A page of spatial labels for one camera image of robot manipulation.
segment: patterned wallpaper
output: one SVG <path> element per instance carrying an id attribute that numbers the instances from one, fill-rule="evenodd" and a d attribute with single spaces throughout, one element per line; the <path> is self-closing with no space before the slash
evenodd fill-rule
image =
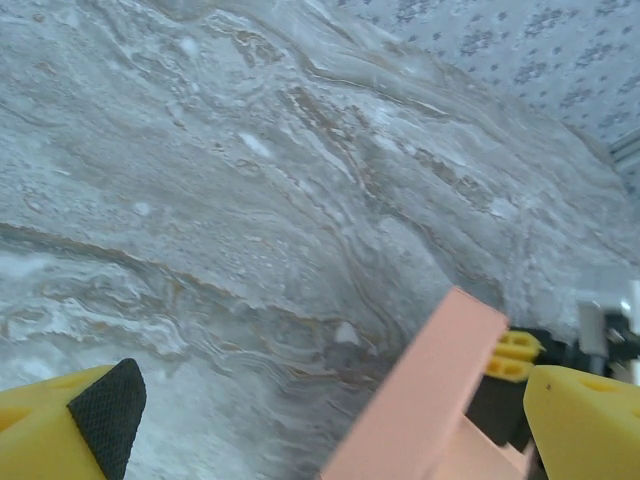
<path id="1" fill-rule="evenodd" d="M 640 126 L 640 0 L 327 0 L 605 143 Z"/>

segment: marble surface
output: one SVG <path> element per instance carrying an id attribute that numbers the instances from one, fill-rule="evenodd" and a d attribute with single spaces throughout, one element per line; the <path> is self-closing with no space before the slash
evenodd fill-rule
<path id="1" fill-rule="evenodd" d="M 130 479 L 312 478 L 452 284 L 574 326 L 604 149 L 312 0 L 0 6 L 0 387 L 134 356 Z"/>
<path id="2" fill-rule="evenodd" d="M 603 142 L 640 125 L 638 1 L 324 1 Z"/>

